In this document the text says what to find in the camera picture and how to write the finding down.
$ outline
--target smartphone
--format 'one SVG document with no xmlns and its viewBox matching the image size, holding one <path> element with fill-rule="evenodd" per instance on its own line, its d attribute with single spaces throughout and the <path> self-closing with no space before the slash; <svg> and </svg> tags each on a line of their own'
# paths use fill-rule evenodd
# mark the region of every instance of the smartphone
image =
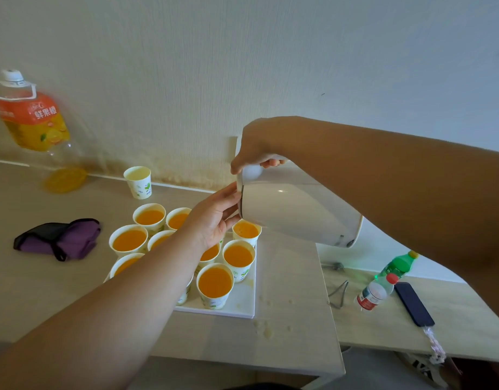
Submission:
<svg viewBox="0 0 499 390">
<path fill-rule="evenodd" d="M 435 324 L 432 316 L 430 316 L 410 283 L 397 282 L 395 289 L 399 295 L 399 298 L 403 302 L 403 305 L 417 326 L 432 327 Z"/>
</svg>

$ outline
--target purple cloth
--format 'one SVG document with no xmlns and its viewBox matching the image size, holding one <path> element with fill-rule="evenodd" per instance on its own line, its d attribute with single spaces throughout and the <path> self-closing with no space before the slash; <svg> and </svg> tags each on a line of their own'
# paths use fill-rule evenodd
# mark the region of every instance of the purple cloth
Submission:
<svg viewBox="0 0 499 390">
<path fill-rule="evenodd" d="M 95 219 L 78 219 L 69 224 L 45 223 L 18 236 L 14 248 L 25 252 L 54 254 L 59 261 L 84 258 L 100 234 Z"/>
</svg>

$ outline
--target bottle handle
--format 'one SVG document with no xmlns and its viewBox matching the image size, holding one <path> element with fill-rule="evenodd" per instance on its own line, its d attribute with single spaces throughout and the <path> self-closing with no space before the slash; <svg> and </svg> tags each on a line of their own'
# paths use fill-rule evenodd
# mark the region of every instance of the bottle handle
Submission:
<svg viewBox="0 0 499 390">
<path fill-rule="evenodd" d="M 32 95 L 31 97 L 19 97 L 19 98 L 7 98 L 7 97 L 0 97 L 0 100 L 5 100 L 5 101 L 20 101 L 20 100 L 33 100 L 36 98 L 36 84 L 22 81 L 26 84 L 21 84 L 21 85 L 12 85 L 10 86 L 10 82 L 6 82 L 6 85 L 3 85 L 2 82 L 0 81 L 0 84 L 6 87 L 27 87 L 31 86 L 31 91 Z"/>
</svg>

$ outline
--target floor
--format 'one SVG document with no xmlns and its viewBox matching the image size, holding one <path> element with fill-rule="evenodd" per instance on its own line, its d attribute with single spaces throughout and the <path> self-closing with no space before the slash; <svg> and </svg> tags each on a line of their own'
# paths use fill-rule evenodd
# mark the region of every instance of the floor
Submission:
<svg viewBox="0 0 499 390">
<path fill-rule="evenodd" d="M 0 350 L 6 345 L 0 344 Z M 344 353 L 347 374 L 321 390 L 430 390 L 433 389 L 392 353 L 351 348 Z M 255 383 L 257 372 L 205 361 L 150 358 L 129 390 L 220 390 Z M 266 380 L 273 377 L 265 373 Z"/>
</svg>

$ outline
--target white plastic handle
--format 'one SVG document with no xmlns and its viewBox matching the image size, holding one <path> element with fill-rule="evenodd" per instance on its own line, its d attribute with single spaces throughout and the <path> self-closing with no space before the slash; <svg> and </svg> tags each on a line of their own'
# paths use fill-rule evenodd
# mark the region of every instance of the white plastic handle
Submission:
<svg viewBox="0 0 499 390">
<path fill-rule="evenodd" d="M 31 97 L 19 97 L 19 98 L 6 98 L 6 97 L 0 97 L 0 100 L 6 100 L 6 101 L 20 101 L 20 100 L 33 100 L 36 98 L 36 85 L 34 83 L 26 82 L 26 85 L 23 86 L 7 86 L 7 87 L 28 87 L 31 86 L 31 91 L 32 95 Z"/>
</svg>

